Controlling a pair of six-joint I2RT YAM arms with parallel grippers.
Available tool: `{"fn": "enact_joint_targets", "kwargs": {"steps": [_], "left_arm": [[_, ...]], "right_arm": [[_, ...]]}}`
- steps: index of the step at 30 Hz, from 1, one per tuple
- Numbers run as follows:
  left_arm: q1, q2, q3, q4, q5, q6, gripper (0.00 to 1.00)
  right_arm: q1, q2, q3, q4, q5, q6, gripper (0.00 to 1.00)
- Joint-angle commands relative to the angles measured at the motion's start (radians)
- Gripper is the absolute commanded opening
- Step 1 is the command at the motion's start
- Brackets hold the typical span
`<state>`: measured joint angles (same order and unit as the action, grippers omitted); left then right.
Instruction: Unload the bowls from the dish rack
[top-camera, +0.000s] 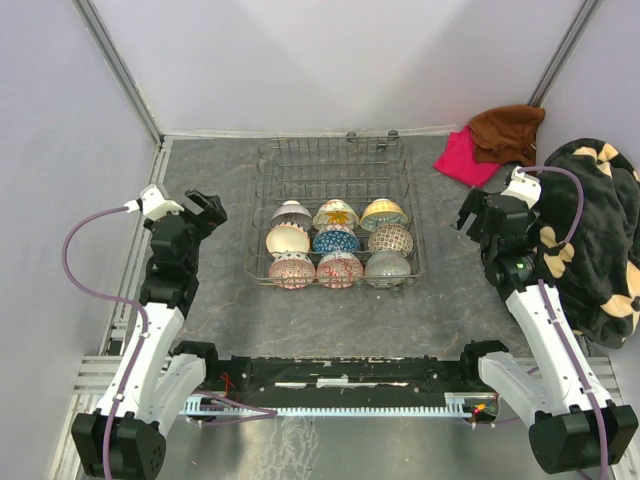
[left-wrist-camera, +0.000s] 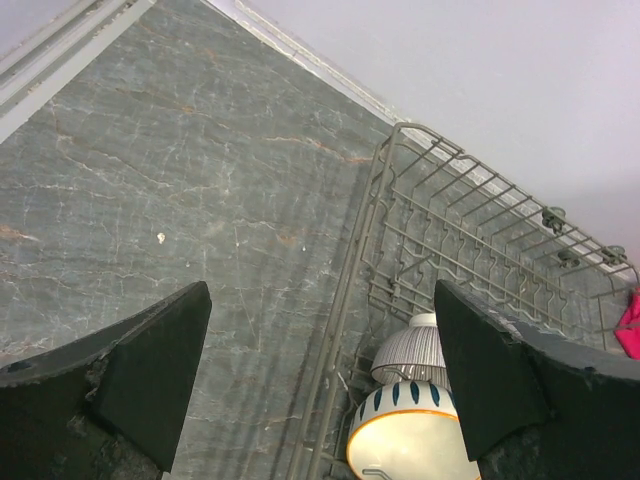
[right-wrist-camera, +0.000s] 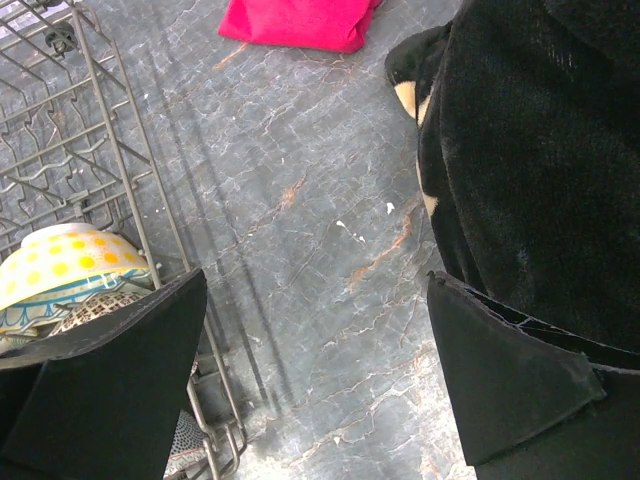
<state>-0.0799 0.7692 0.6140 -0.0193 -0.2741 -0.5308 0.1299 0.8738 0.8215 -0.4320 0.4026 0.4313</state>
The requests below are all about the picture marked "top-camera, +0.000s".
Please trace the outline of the purple striped bowl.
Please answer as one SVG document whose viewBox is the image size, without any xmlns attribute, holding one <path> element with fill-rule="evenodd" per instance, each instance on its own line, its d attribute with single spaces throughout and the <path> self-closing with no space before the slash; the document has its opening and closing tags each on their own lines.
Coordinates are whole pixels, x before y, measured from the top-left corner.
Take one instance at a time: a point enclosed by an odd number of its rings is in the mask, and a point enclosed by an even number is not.
<svg viewBox="0 0 640 480">
<path fill-rule="evenodd" d="M 312 227 L 313 217 L 310 211 L 297 200 L 288 200 L 274 212 L 271 227 L 286 222 L 297 224 L 308 231 Z"/>
</svg>

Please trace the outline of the yellow rim blue pattern bowl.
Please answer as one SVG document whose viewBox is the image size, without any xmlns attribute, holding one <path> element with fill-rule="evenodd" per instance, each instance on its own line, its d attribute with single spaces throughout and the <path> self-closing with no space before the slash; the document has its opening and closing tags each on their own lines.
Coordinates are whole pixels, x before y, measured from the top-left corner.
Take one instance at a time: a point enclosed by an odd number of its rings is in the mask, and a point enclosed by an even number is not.
<svg viewBox="0 0 640 480">
<path fill-rule="evenodd" d="M 360 226 L 369 232 L 386 224 L 406 225 L 407 223 L 408 216 L 404 210 L 387 198 L 379 198 L 371 202 L 360 218 Z"/>
</svg>

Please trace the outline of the grey wire dish rack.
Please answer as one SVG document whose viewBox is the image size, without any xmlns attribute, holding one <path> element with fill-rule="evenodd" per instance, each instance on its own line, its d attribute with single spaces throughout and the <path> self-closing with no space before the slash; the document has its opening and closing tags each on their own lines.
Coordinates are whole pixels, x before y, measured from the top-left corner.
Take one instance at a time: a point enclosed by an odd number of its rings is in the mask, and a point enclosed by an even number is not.
<svg viewBox="0 0 640 480">
<path fill-rule="evenodd" d="M 417 283 L 424 271 L 421 212 L 415 192 L 413 162 L 400 135 L 294 137 L 269 140 L 258 149 L 252 216 L 248 231 L 245 272 L 261 286 L 271 286 L 268 268 L 273 256 L 266 237 L 271 217 L 284 202 L 296 200 L 315 214 L 322 204 L 339 199 L 357 214 L 373 201 L 387 198 L 408 217 L 414 246 L 407 261 L 411 272 L 391 289 Z"/>
</svg>

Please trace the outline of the orange flower leaf bowl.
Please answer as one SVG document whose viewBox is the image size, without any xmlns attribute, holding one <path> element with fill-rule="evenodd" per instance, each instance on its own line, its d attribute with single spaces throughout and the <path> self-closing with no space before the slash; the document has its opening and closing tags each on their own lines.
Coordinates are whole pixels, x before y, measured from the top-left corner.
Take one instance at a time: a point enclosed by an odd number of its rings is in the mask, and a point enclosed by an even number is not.
<svg viewBox="0 0 640 480">
<path fill-rule="evenodd" d="M 359 217 L 354 209 L 344 200 L 331 199 L 321 205 L 313 218 L 313 226 L 321 230 L 328 225 L 340 224 L 354 229 L 359 224 Z"/>
</svg>

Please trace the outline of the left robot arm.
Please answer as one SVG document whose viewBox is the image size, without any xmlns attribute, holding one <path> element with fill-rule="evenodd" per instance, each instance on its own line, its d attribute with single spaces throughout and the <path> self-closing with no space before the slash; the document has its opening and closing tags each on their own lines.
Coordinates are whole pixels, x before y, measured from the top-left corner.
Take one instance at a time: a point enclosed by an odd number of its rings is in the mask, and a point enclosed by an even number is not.
<svg viewBox="0 0 640 480">
<path fill-rule="evenodd" d="M 164 463 L 166 437 L 196 388 L 209 390 L 221 378 L 213 346 L 195 343 L 172 360 L 169 348 L 195 299 L 200 246 L 224 224 L 217 195 L 185 193 L 195 213 L 150 184 L 119 207 L 138 212 L 151 234 L 152 255 L 138 299 L 115 297 L 137 314 L 118 370 L 90 413 L 76 415 L 71 435 L 86 475 L 104 479 L 154 479 Z"/>
</svg>

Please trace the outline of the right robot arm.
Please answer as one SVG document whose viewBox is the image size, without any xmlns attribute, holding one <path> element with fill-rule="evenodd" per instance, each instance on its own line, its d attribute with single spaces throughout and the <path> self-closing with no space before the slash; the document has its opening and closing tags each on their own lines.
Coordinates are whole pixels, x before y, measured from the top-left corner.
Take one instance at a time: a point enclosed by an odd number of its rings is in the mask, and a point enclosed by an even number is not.
<svg viewBox="0 0 640 480">
<path fill-rule="evenodd" d="M 492 387 L 528 429 L 548 474 L 597 467 L 605 477 L 639 426 L 629 405 L 616 404 L 584 356 L 564 316 L 543 255 L 533 245 L 537 220 L 526 201 L 472 189 L 456 221 L 480 246 L 484 274 L 523 331 L 541 374 L 535 380 L 503 348 L 462 362 L 467 389 Z"/>
</svg>

